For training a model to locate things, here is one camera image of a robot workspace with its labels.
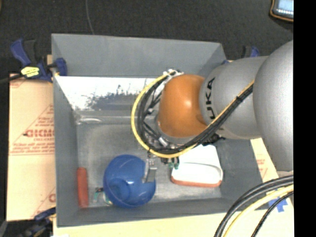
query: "yellow cable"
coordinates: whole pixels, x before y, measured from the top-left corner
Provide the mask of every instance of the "yellow cable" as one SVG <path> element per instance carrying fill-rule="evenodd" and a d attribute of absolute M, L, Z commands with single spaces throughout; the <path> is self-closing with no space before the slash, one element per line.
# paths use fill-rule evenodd
<path fill-rule="evenodd" d="M 191 150 L 192 148 L 194 148 L 197 143 L 193 144 L 192 146 L 187 147 L 186 149 L 178 152 L 178 153 L 174 153 L 174 154 L 170 154 L 170 155 L 166 155 L 166 154 L 162 154 L 159 152 L 154 151 L 153 149 L 151 149 L 149 146 L 147 146 L 143 140 L 141 139 L 141 137 L 138 135 L 137 133 L 137 129 L 136 129 L 136 125 L 135 125 L 135 113 L 136 113 L 136 109 L 138 106 L 138 103 L 140 102 L 141 98 L 143 97 L 143 95 L 145 94 L 145 92 L 147 92 L 148 89 L 150 89 L 152 86 L 154 86 L 158 81 L 164 79 L 165 77 L 169 76 L 171 73 L 175 72 L 175 70 L 171 70 L 168 74 L 166 75 L 162 75 L 158 78 L 156 78 L 155 80 L 153 80 L 151 83 L 149 83 L 138 95 L 138 97 L 136 98 L 133 108 L 132 108 L 132 112 L 131 112 L 131 127 L 132 127 L 132 131 L 134 133 L 135 138 L 137 139 L 138 143 L 144 148 L 146 149 L 146 151 L 151 152 L 152 154 L 161 157 L 161 158 L 175 158 L 178 157 L 180 155 L 183 155 L 184 153 L 188 152 L 189 150 Z M 254 84 L 254 80 L 245 88 L 243 89 L 239 95 L 236 97 L 240 97 L 249 87 L 251 87 Z M 221 111 L 221 113 L 206 127 L 209 128 L 232 104 L 233 102 L 236 100 L 236 98 L 234 98 L 229 105 Z"/>
<path fill-rule="evenodd" d="M 140 94 L 138 95 L 138 97 L 136 98 L 133 108 L 132 108 L 132 113 L 131 113 L 131 127 L 132 127 L 132 131 L 134 133 L 135 138 L 137 139 L 137 141 L 139 142 L 139 144 L 146 149 L 147 151 L 151 152 L 152 154 L 158 156 L 158 157 L 162 157 L 162 158 L 174 158 L 174 157 L 178 157 L 184 153 L 186 153 L 187 151 L 191 150 L 192 148 L 194 148 L 196 146 L 196 144 L 184 149 L 183 151 L 180 151 L 178 153 L 174 153 L 171 155 L 165 155 L 159 152 L 154 151 L 153 149 L 150 149 L 149 146 L 147 146 L 143 140 L 141 139 L 141 137 L 138 135 L 137 133 L 137 129 L 136 129 L 136 125 L 135 125 L 135 113 L 136 113 L 136 109 L 138 106 L 139 101 L 141 100 L 141 98 L 143 97 L 143 95 L 145 94 L 145 92 L 147 92 L 148 89 L 150 89 L 152 86 L 154 86 L 158 81 L 164 79 L 165 77 L 169 76 L 171 73 L 173 73 L 175 71 L 170 71 L 168 74 L 163 75 L 158 77 L 157 79 L 155 79 L 154 81 L 152 81 L 151 83 L 149 83 L 143 90 L 142 92 L 140 92 Z"/>
<path fill-rule="evenodd" d="M 232 231 L 233 226 L 236 224 L 236 222 L 238 220 L 240 220 L 242 217 L 244 217 L 246 214 L 248 214 L 249 212 L 259 208 L 261 205 L 269 202 L 270 200 L 277 198 L 277 197 L 281 197 L 282 195 L 285 195 L 291 191 L 294 190 L 294 185 L 289 185 L 287 187 L 284 187 L 282 189 L 279 189 L 275 192 L 272 192 L 268 195 L 266 195 L 265 197 L 263 197 L 262 199 L 254 202 L 253 204 L 251 204 L 250 206 L 248 206 L 245 210 L 243 210 L 233 221 L 232 223 L 228 226 L 225 234 L 223 235 L 223 237 L 227 237 L 229 232 Z"/>

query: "wire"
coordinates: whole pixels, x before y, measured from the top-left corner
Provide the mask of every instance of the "wire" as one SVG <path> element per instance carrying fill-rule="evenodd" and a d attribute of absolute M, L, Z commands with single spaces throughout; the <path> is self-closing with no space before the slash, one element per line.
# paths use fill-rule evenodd
<path fill-rule="evenodd" d="M 89 16 L 88 0 L 85 0 L 85 12 L 86 12 L 86 15 L 87 15 L 87 20 L 88 20 L 88 23 L 89 23 L 90 30 L 91 30 L 92 34 L 94 35 L 94 30 L 93 30 L 93 27 L 92 27 L 92 24 L 91 24 L 91 20 L 90 20 L 90 16 Z"/>
<path fill-rule="evenodd" d="M 3 78 L 3 79 L 0 79 L 0 85 L 3 84 L 3 83 L 8 83 L 12 80 L 16 80 L 16 79 L 19 79 L 23 77 L 23 75 L 14 75 L 14 76 L 11 76 L 11 77 L 6 77 L 6 78 Z"/>
<path fill-rule="evenodd" d="M 281 203 L 283 200 L 287 199 L 289 196 L 293 195 L 294 194 L 294 191 L 292 192 L 289 192 L 288 194 L 280 197 L 277 201 L 275 201 L 273 203 L 273 205 L 271 205 L 271 207 L 266 211 L 266 213 L 262 216 L 260 222 L 258 223 L 256 229 L 254 230 L 254 232 L 252 233 L 251 237 L 256 237 L 257 236 L 257 233 L 259 232 L 260 228 L 262 227 L 264 221 L 267 219 L 268 215 L 273 211 L 273 209 L 275 207 L 277 207 L 277 205 L 279 203 Z"/>
<path fill-rule="evenodd" d="M 244 206 L 249 201 L 253 200 L 254 198 L 265 194 L 266 192 L 273 191 L 278 188 L 285 187 L 287 185 L 291 185 L 294 182 L 294 176 L 285 176 L 277 179 L 273 179 L 271 181 L 268 181 L 266 183 L 257 185 L 256 187 L 252 188 L 251 190 L 247 191 L 245 194 L 243 194 L 227 211 L 225 217 L 219 224 L 216 232 L 215 237 L 222 236 L 222 233 L 224 231 L 225 226 L 227 225 L 228 221 L 231 219 L 231 217 L 234 215 L 235 212 L 237 212 L 242 206 Z"/>
<path fill-rule="evenodd" d="M 143 97 L 139 110 L 138 110 L 138 117 L 137 117 L 137 128 L 138 128 L 138 136 L 139 136 L 139 143 L 148 150 L 151 147 L 151 152 L 159 157 L 164 158 L 173 158 L 178 157 L 185 152 L 189 151 L 190 149 L 194 148 L 195 146 L 202 144 L 205 140 L 207 140 L 210 136 L 214 135 L 216 130 L 226 121 L 229 115 L 236 109 L 236 107 L 248 96 L 252 93 L 254 80 L 243 90 L 241 93 L 231 101 L 231 103 L 209 124 L 206 129 L 190 140 L 189 142 L 185 143 L 184 145 L 179 146 L 178 148 L 163 148 L 157 149 L 152 148 L 152 145 L 147 144 L 147 137 L 144 135 L 143 129 L 143 122 L 147 115 L 148 109 L 145 111 L 145 106 L 150 98 L 152 92 L 155 92 L 156 89 L 161 85 L 161 83 L 165 80 L 165 78 L 157 79 L 153 82 L 152 86 L 149 88 L 144 88 L 144 90 L 140 93 L 137 99 L 137 102 L 134 103 L 134 107 L 138 105 L 140 99 Z"/>
<path fill-rule="evenodd" d="M 152 88 L 156 83 L 166 79 L 169 75 L 171 75 L 172 73 L 174 73 L 175 70 L 171 70 L 169 73 L 162 75 L 160 77 L 158 77 L 157 79 L 153 80 L 151 83 L 149 83 L 147 86 L 145 86 L 145 88 L 141 91 L 141 93 L 137 96 L 133 108 L 132 108 L 132 112 L 131 112 L 131 127 L 132 127 L 132 131 L 134 133 L 135 138 L 137 139 L 138 143 L 144 148 L 146 149 L 146 151 L 151 152 L 152 154 L 158 156 L 158 157 L 162 157 L 162 158 L 174 158 L 174 157 L 178 157 L 182 154 L 184 154 L 185 152 L 191 150 L 192 148 L 194 148 L 196 145 L 192 145 L 191 147 L 186 148 L 185 150 L 175 153 L 175 154 L 170 154 L 170 155 L 165 155 L 159 152 L 154 151 L 153 149 L 151 149 L 146 143 L 143 142 L 143 140 L 141 139 L 141 137 L 139 136 L 136 126 L 135 126 L 135 113 L 136 113 L 136 109 L 138 106 L 138 103 L 140 102 L 141 98 L 143 97 L 143 95 L 150 89 Z"/>
<path fill-rule="evenodd" d="M 281 196 L 283 194 L 289 193 L 291 191 L 294 190 L 294 185 L 289 185 L 287 187 L 284 187 L 278 191 L 272 192 L 268 195 L 266 195 L 265 197 L 263 197 L 262 199 L 254 202 L 253 204 L 251 204 L 250 206 L 248 206 L 245 210 L 243 210 L 233 221 L 232 223 L 228 226 L 225 234 L 223 235 L 223 237 L 227 237 L 228 234 L 232 231 L 234 225 L 237 223 L 238 220 L 240 220 L 241 218 L 243 218 L 245 215 L 247 215 L 249 212 L 259 208 L 261 205 L 269 202 L 272 199 L 277 198 L 278 196 Z"/>

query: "blue clamp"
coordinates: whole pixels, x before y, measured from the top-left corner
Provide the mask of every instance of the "blue clamp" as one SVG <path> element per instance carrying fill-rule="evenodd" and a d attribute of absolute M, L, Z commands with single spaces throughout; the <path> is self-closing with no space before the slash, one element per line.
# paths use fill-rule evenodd
<path fill-rule="evenodd" d="M 10 46 L 13 56 L 22 63 L 21 74 L 26 79 L 39 79 L 52 82 L 52 72 L 50 68 L 57 67 L 59 75 L 67 75 L 67 65 L 63 58 L 58 58 L 53 64 L 45 65 L 43 60 L 36 62 L 35 58 L 28 57 L 23 47 L 23 39 L 16 40 Z"/>

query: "logo lettering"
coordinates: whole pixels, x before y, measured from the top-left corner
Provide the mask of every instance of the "logo lettering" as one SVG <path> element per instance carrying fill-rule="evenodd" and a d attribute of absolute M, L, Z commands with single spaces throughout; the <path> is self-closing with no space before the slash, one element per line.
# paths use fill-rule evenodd
<path fill-rule="evenodd" d="M 210 119 L 215 119 L 215 114 L 214 114 L 214 111 L 213 111 L 213 108 L 211 106 L 212 104 L 212 101 L 210 100 L 211 98 L 211 95 L 212 95 L 212 84 L 213 84 L 213 81 L 214 81 L 215 77 L 213 79 L 211 79 L 208 83 L 207 83 L 207 88 L 210 90 L 209 93 L 207 94 L 207 92 L 205 93 L 205 97 L 206 97 L 206 109 L 210 112 L 210 116 L 209 118 Z"/>
<path fill-rule="evenodd" d="M 30 130 L 26 130 L 24 132 L 24 136 L 27 137 L 53 137 L 54 136 L 54 130 L 53 129 L 30 129 Z"/>

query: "black cable bundle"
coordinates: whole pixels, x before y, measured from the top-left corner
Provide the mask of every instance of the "black cable bundle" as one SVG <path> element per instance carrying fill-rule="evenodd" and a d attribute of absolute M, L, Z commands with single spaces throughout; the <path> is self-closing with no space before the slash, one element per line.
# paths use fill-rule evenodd
<path fill-rule="evenodd" d="M 228 221 L 231 219 L 231 217 L 234 215 L 235 212 L 237 212 L 242 206 L 250 202 L 251 200 L 257 198 L 258 196 L 265 194 L 266 192 L 270 192 L 279 188 L 283 188 L 288 185 L 292 185 L 294 183 L 294 176 L 289 175 L 277 179 L 273 179 L 271 181 L 268 181 L 266 183 L 260 184 L 253 189 L 249 190 L 245 194 L 243 194 L 228 210 L 225 217 L 223 218 L 222 222 L 219 224 L 214 237 L 221 237 L 224 229 L 228 223 Z M 266 214 L 263 216 L 263 219 L 259 222 L 256 230 L 253 233 L 253 237 L 258 233 L 260 227 L 262 226 L 265 218 L 268 216 L 270 211 L 273 210 L 274 207 L 277 206 L 278 203 L 280 203 L 282 200 L 286 199 L 287 196 L 290 196 L 289 194 L 282 197 L 282 199 L 279 201 L 276 201 L 275 204 L 272 205 L 271 209 L 269 209 Z"/>
<path fill-rule="evenodd" d="M 171 155 L 178 153 L 192 145 L 200 145 L 204 142 L 207 142 L 208 139 L 210 139 L 216 131 L 223 125 L 223 123 L 227 120 L 227 118 L 230 116 L 230 114 L 237 108 L 237 106 L 252 93 L 253 90 L 253 84 L 251 84 L 246 90 L 244 90 L 239 96 L 235 98 L 235 100 L 221 113 L 216 119 L 213 121 L 211 125 L 209 125 L 202 133 L 200 133 L 198 136 L 190 140 L 189 142 L 179 146 L 178 148 L 155 148 L 152 145 L 148 143 L 148 139 L 145 136 L 145 132 L 147 132 L 152 138 L 158 139 L 160 137 L 159 134 L 157 134 L 153 129 L 151 129 L 146 123 L 145 118 L 147 114 L 149 113 L 149 109 L 153 108 L 158 102 L 159 98 L 161 96 L 161 92 L 159 95 L 154 98 L 154 94 L 156 89 L 166 80 L 167 78 L 164 78 L 160 81 L 158 81 L 156 84 L 154 84 L 151 88 L 148 89 L 148 91 L 144 94 L 139 110 L 138 110 L 138 118 L 137 118 L 137 130 L 138 134 L 142 138 L 143 142 L 146 143 L 147 146 L 149 146 L 151 149 L 165 154 L 165 155 Z M 150 98 L 150 96 L 153 95 L 151 103 L 149 104 L 149 107 L 146 108 L 147 102 Z"/>

